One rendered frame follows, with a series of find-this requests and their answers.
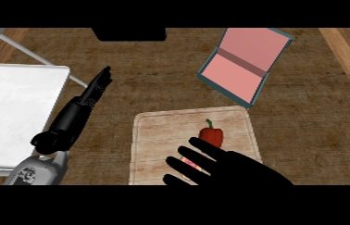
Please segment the pale wooden cutting board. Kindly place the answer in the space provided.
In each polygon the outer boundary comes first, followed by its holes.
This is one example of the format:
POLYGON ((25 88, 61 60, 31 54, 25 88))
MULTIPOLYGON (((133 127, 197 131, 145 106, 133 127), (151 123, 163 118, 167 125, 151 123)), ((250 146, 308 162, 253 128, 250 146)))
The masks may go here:
POLYGON ((182 158, 178 153, 181 145, 200 152, 191 146, 189 139, 209 127, 206 119, 212 121, 213 127, 223 131, 222 149, 263 162, 244 107, 222 106, 139 113, 133 127, 130 185, 163 185, 166 174, 175 175, 194 185, 194 182, 170 168, 166 158, 182 158))

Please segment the grey metal rail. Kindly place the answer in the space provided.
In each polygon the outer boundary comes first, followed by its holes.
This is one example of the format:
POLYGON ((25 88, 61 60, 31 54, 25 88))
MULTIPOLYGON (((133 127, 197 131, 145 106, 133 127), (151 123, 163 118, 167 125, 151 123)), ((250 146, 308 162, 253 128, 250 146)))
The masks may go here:
MULTIPOLYGON (((43 59, 34 52, 31 52, 23 45, 20 45, 5 34, 0 34, 0 40, 5 41, 12 47, 21 50, 28 56, 39 60, 45 65, 55 66, 46 59, 43 59)), ((85 88, 87 84, 70 74, 70 79, 79 83, 85 88)))

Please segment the black block appliance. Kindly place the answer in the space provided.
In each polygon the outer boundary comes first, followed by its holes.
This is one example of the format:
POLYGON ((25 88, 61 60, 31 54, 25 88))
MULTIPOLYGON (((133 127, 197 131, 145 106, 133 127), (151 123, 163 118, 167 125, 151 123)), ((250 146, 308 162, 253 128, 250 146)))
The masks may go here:
POLYGON ((98 39, 104 42, 152 42, 164 41, 164 28, 93 28, 98 39))

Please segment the pink box with teal outside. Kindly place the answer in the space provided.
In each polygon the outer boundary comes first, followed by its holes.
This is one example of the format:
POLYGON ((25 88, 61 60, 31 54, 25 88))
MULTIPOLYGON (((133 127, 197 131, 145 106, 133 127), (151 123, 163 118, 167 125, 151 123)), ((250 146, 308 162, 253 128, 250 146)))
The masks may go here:
POLYGON ((197 78, 240 106, 251 108, 291 42, 293 36, 274 28, 226 28, 197 78))

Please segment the red bell pepper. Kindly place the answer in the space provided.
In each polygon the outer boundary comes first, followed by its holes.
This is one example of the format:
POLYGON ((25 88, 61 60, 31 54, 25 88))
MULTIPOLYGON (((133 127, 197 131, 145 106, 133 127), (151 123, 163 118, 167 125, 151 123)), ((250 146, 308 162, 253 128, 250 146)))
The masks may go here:
POLYGON ((216 129, 210 119, 206 119, 209 126, 200 131, 198 138, 209 142, 216 147, 222 147, 223 131, 216 129))

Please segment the white flat panel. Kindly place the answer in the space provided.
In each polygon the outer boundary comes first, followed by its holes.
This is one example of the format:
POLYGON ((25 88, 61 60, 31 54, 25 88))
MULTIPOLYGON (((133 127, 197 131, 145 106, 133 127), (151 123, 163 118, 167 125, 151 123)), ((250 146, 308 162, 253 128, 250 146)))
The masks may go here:
POLYGON ((31 156, 65 88, 70 67, 0 64, 0 170, 31 156))

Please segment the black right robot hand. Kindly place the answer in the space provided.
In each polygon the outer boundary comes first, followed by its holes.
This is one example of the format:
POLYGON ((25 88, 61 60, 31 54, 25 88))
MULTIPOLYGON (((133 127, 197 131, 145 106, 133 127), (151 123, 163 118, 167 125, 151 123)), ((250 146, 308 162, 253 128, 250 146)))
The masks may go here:
POLYGON ((179 146, 183 155, 207 172, 201 172, 173 156, 166 158, 167 165, 182 173, 200 186, 291 186, 293 182, 272 168, 248 156, 225 151, 204 140, 192 137, 191 145, 212 158, 207 158, 189 147, 179 146))

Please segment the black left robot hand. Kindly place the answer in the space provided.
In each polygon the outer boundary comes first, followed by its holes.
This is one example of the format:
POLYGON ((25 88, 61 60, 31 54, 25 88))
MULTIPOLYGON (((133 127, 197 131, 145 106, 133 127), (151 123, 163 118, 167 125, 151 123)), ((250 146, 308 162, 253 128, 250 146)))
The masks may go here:
POLYGON ((89 83, 83 94, 67 103, 48 131, 33 137, 30 143, 40 154, 51 155, 58 151, 70 150, 79 140, 93 107, 111 82, 111 67, 107 67, 89 83))

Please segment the pale wooden strip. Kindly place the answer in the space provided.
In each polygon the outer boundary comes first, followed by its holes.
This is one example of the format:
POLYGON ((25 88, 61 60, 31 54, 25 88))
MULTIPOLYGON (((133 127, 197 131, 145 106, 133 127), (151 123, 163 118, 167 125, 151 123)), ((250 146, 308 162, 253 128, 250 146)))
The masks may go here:
POLYGON ((350 43, 341 33, 340 28, 319 28, 322 37, 330 45, 337 60, 341 63, 343 70, 350 75, 350 43))

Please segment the pink frosted cupcake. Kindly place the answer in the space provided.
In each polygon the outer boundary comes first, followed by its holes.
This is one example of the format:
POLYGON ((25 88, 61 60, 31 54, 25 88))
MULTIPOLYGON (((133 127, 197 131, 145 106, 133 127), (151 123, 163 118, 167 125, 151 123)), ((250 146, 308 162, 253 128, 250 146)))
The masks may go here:
MULTIPOLYGON (((200 172, 203 172, 203 168, 189 160, 189 158, 186 158, 185 156, 181 158, 181 161, 191 166, 194 169, 197 169, 200 172)), ((182 178, 186 181, 194 181, 194 179, 191 179, 183 173, 181 173, 182 178)))

